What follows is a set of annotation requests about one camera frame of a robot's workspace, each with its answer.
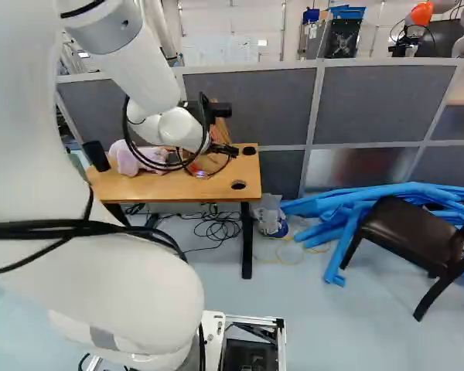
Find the chair leg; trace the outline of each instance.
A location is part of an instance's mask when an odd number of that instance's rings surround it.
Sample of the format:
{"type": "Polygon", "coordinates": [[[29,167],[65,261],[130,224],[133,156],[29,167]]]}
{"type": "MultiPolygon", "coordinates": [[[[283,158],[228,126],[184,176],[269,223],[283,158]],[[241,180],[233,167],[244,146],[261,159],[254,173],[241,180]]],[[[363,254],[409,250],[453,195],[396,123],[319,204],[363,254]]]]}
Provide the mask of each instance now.
{"type": "Polygon", "coordinates": [[[347,248],[346,254],[344,255],[342,259],[342,263],[340,263],[340,269],[344,270],[347,268],[347,265],[349,265],[350,259],[353,257],[354,252],[356,251],[356,248],[359,246],[361,243],[361,240],[363,239],[363,236],[359,231],[356,231],[353,239],[350,241],[350,245],[347,248]]]}
{"type": "Polygon", "coordinates": [[[432,306],[436,298],[457,278],[464,274],[464,258],[460,260],[452,269],[440,277],[426,295],[421,299],[413,314],[416,321],[421,322],[428,309],[432,306]]]}

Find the plush toy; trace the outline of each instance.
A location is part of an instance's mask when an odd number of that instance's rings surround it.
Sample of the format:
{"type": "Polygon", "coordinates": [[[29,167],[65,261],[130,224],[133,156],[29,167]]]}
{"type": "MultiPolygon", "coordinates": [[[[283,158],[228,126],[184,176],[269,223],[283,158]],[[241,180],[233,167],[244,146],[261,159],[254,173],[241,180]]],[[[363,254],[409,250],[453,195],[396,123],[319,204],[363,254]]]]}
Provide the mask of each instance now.
{"type": "MultiPolygon", "coordinates": [[[[168,151],[161,147],[140,147],[138,150],[147,158],[161,164],[166,163],[169,155],[168,151]]],[[[116,141],[111,145],[108,155],[114,160],[117,160],[117,171],[120,174],[127,176],[136,176],[139,169],[142,168],[147,172],[154,172],[158,175],[165,172],[154,170],[138,161],[136,157],[129,151],[129,148],[124,140],[116,141]]]]}

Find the gray floor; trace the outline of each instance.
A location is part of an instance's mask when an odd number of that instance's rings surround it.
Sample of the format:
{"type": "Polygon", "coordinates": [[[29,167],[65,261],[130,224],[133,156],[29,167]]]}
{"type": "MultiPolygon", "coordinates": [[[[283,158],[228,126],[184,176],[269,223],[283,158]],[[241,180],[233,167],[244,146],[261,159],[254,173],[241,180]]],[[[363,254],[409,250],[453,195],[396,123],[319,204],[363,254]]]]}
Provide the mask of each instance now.
{"type": "MultiPolygon", "coordinates": [[[[193,224],[171,219],[161,228],[185,250],[213,246],[193,235],[193,224]]],[[[293,242],[255,236],[259,260],[274,259],[277,249],[286,260],[299,257],[293,242]]],[[[330,254],[305,254],[295,266],[256,260],[250,281],[241,280],[240,240],[188,255],[208,309],[285,318],[289,371],[464,369],[464,280],[419,324],[411,313],[432,283],[423,271],[364,243],[346,271],[347,286],[339,288],[321,279],[330,254]]],[[[50,329],[43,310],[0,290],[0,370],[73,371],[82,354],[50,329]]]]}

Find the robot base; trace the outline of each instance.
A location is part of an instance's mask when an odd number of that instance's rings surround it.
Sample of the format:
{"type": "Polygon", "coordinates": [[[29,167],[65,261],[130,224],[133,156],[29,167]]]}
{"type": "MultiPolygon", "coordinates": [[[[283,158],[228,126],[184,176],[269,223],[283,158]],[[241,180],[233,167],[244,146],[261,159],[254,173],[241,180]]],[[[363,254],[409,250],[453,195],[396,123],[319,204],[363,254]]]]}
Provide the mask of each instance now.
{"type": "MultiPolygon", "coordinates": [[[[206,371],[286,371],[286,334],[282,318],[205,311],[202,323],[206,371]]],[[[101,357],[93,357],[86,371],[98,371],[102,361],[101,357]]],[[[190,371],[189,366],[185,366],[186,371],[190,371]]]]}

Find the table leg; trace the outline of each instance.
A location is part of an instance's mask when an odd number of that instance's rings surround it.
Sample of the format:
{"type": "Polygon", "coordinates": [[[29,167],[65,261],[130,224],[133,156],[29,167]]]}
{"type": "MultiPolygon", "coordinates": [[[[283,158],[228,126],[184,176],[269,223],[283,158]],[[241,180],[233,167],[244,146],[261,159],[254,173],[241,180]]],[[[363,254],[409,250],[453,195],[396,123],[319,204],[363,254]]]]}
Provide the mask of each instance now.
{"type": "Polygon", "coordinates": [[[124,210],[122,210],[121,206],[118,203],[104,203],[103,206],[105,206],[107,210],[113,216],[115,216],[115,218],[117,218],[119,222],[121,222],[125,226],[131,225],[124,214],[124,210]]]}
{"type": "Polygon", "coordinates": [[[241,203],[242,221],[242,278],[250,280],[253,275],[253,218],[249,212],[249,203],[241,203]]]}

